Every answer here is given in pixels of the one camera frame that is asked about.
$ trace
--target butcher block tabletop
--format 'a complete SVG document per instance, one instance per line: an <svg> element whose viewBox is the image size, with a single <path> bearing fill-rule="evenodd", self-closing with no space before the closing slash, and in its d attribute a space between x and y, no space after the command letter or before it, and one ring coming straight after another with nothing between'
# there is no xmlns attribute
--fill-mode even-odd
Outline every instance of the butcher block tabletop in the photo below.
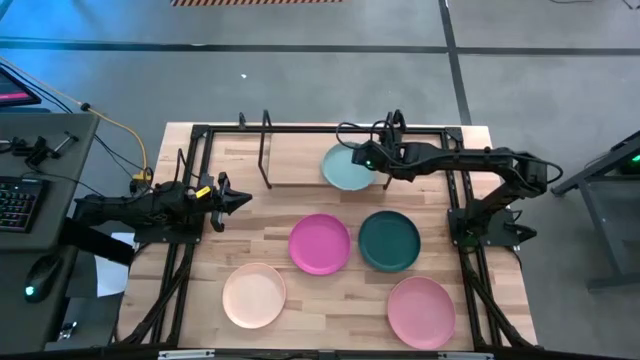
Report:
<svg viewBox="0 0 640 360"><path fill-rule="evenodd" d="M178 149L186 155L193 125L167 124L154 182L173 179ZM466 148L491 146L487 127L461 128ZM407 135L404 140L440 144L433 135ZM200 141L198 148L196 171L203 143ZM386 191L380 186L384 181L378 179L365 190L343 192L326 184L320 173L319 161L336 143L335 135L273 134L267 135L265 142L265 170L277 180L269 190L257 167L259 143L259 134L215 134L209 174L217 179L218 173L226 172L231 187L253 194L253 200L225 217L223 233L214 232L208 218L205 221L191 268L180 347L411 350L389 325L387 298L402 279L421 275L440 283L454 302L455 333L441 349L473 349L460 260L451 245L446 222L450 203L444 172L417 177L413 183L393 180ZM471 179L476 197L485 196L500 184L499 177L490 173L472 173ZM464 206L462 191L459 193ZM406 271L376 271L358 250L362 222L381 210L398 211L418 228L420 254ZM288 253L292 227L304 216L315 213L336 216L351 235L348 263L328 276L303 272ZM152 244L132 265L120 309L121 337L131 333L156 300L166 253L166 244ZM518 260L502 248L487 248L486 256L496 302L522 336L536 343ZM282 313L271 324L254 330L232 323L222 307L226 279L239 266L249 263L274 267L287 288ZM482 332L489 341L486 312L479 299L477 303ZM163 337L168 333L173 304L172 300L167 307Z"/></svg>

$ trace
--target gray floor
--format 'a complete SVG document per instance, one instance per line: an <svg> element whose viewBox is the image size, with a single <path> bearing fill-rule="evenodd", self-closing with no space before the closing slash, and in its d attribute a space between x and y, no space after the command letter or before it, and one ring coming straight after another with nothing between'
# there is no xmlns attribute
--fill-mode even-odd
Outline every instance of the gray floor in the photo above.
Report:
<svg viewBox="0 0 640 360"><path fill-rule="evenodd" d="M173 9L168 1L15 0L1 36L218 44L443 45L435 0ZM640 11L614 0L450 0L461 46L640 47ZM151 164L168 121L258 119L371 122L401 108L411 123L459 124L446 55L119 53L3 50L46 82L141 132ZM528 150L572 174L638 130L637 57L463 56L474 124L496 146ZM134 141L99 129L117 151ZM127 176L99 147L83 180L110 194ZM84 195L79 189L78 195ZM640 288L590 294L608 274L578 194L521 201L539 235L523 246L524 278L541 345L636 358Z"/></svg>

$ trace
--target pink plate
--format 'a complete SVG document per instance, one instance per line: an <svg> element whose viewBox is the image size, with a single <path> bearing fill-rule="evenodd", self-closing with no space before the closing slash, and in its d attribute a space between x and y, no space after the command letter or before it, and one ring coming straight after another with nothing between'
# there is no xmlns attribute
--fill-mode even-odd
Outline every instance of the pink plate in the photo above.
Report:
<svg viewBox="0 0 640 360"><path fill-rule="evenodd" d="M456 312L447 291L423 276L400 281L389 295L387 312L400 340L420 350L444 345L456 324Z"/></svg>
<svg viewBox="0 0 640 360"><path fill-rule="evenodd" d="M278 317L287 297L284 281L267 264L247 264L234 271L222 290L222 306L236 325L256 329Z"/></svg>
<svg viewBox="0 0 640 360"><path fill-rule="evenodd" d="M340 220L328 214L304 217L289 235L289 256L303 271L328 275L349 260L351 238Z"/></svg>

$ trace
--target computer mouse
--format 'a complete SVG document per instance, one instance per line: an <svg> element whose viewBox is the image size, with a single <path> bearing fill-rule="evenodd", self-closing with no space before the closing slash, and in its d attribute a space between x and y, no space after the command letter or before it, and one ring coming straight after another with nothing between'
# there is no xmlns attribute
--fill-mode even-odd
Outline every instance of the computer mouse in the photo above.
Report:
<svg viewBox="0 0 640 360"><path fill-rule="evenodd" d="M24 285L27 302L38 303L47 298L62 267L62 258L57 254L41 257L31 266Z"/></svg>

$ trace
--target orange warning stripe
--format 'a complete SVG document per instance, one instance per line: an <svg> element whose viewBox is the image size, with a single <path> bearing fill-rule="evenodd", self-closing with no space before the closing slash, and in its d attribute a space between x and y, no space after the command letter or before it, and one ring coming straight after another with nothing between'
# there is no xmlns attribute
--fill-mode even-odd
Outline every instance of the orange warning stripe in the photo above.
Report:
<svg viewBox="0 0 640 360"><path fill-rule="evenodd" d="M171 0L172 6L278 5L337 3L342 0Z"/></svg>

